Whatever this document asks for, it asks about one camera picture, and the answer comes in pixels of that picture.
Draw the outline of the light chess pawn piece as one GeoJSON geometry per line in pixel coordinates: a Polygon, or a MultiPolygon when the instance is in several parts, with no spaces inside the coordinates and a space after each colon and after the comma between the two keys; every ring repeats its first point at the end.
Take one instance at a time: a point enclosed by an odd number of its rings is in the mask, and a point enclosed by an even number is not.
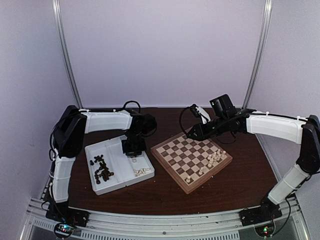
{"type": "Polygon", "coordinates": [[[226,153],[225,150],[222,151],[221,158],[222,159],[226,159],[227,158],[227,153],[226,153]]]}

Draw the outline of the light chess queen piece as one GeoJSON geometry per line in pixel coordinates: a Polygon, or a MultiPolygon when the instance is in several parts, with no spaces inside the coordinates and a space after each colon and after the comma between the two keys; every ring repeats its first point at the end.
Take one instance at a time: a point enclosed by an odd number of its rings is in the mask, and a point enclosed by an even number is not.
{"type": "Polygon", "coordinates": [[[201,175],[203,175],[203,174],[204,174],[204,168],[201,167],[201,168],[199,169],[199,171],[198,171],[198,175],[201,176],[201,175]]]}

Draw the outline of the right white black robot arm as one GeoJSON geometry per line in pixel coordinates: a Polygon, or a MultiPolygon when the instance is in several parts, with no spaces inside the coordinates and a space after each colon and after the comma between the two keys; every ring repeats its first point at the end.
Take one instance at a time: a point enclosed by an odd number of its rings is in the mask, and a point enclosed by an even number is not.
{"type": "Polygon", "coordinates": [[[210,100],[215,118],[200,106],[187,107],[201,120],[190,130],[187,138],[204,141],[224,133],[243,133],[268,136],[299,146],[299,155],[294,165],[262,199],[256,210],[259,220],[268,220],[279,208],[279,204],[290,194],[320,172],[320,120],[316,115],[308,117],[287,116],[259,111],[252,108],[237,108],[228,94],[210,100]]]}

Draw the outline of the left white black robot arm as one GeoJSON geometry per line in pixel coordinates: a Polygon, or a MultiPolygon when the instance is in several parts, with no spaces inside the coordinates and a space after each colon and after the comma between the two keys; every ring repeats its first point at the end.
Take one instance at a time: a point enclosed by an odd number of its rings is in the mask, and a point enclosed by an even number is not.
{"type": "Polygon", "coordinates": [[[95,111],[69,105],[52,133],[54,174],[51,195],[56,202],[51,210],[53,215],[61,222],[72,218],[71,209],[63,203],[69,199],[74,161],[83,149],[88,157],[101,151],[106,163],[115,171],[115,177],[109,178],[107,183],[93,183],[92,188],[97,195],[152,178],[155,175],[153,168],[142,176],[136,176],[133,161],[137,160],[139,167],[142,164],[151,166],[145,138],[157,127],[156,118],[151,114],[142,115],[126,108],[95,111]],[[123,130],[124,135],[83,147],[85,134],[108,130],[123,130]]]}

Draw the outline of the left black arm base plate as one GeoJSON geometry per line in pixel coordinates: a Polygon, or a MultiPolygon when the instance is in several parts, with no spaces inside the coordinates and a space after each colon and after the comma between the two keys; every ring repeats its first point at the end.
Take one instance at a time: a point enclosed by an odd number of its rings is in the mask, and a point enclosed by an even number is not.
{"type": "Polygon", "coordinates": [[[69,208],[62,216],[57,211],[48,210],[45,217],[56,222],[66,223],[76,227],[86,227],[90,213],[84,210],[69,208]]]}

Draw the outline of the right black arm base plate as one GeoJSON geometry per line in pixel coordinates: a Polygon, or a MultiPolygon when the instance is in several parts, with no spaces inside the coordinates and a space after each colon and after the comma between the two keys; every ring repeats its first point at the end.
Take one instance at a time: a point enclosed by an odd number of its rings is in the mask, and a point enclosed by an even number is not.
{"type": "Polygon", "coordinates": [[[269,212],[268,210],[263,210],[261,206],[254,208],[245,208],[239,212],[239,217],[243,226],[255,225],[271,221],[272,219],[279,218],[282,215],[283,214],[279,209],[269,212]]]}

